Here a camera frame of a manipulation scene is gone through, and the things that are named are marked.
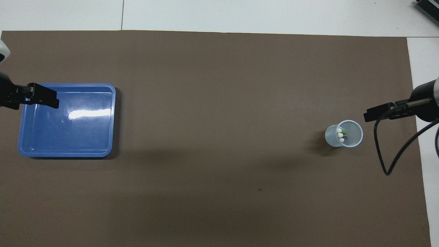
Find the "brown table surface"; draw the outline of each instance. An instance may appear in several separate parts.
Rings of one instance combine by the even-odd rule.
[[[412,91],[405,38],[3,32],[15,84],[111,83],[113,151],[17,151],[0,109],[0,246],[430,246],[417,141],[389,177],[367,108]],[[364,130],[334,149],[325,129]],[[380,125],[389,163],[413,117]]]

